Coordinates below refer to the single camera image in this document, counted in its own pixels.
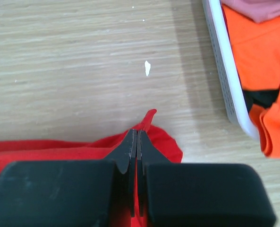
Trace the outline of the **red t shirt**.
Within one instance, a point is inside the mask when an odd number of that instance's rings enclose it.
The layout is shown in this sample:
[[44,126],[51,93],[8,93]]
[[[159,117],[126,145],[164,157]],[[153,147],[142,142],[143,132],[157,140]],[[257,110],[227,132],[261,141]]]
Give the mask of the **red t shirt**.
[[[152,145],[169,161],[180,163],[183,152],[164,129],[152,124],[156,109],[149,110],[143,120],[133,126],[144,130]],[[15,161],[56,161],[103,159],[122,143],[127,131],[94,142],[63,140],[7,140],[0,141],[0,174]]]

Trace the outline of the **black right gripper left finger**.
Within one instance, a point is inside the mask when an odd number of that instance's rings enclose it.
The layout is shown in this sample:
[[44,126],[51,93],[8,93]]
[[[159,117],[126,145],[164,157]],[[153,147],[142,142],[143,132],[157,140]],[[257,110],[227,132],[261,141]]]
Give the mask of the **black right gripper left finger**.
[[136,130],[99,160],[16,161],[0,173],[0,227],[126,227]]

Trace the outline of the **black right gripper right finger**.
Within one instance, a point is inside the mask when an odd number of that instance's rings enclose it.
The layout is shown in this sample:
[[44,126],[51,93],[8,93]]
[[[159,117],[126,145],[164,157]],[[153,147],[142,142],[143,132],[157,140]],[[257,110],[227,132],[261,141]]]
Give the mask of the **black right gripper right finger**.
[[173,163],[137,138],[139,214],[149,227],[272,227],[276,215],[258,173],[245,164]]

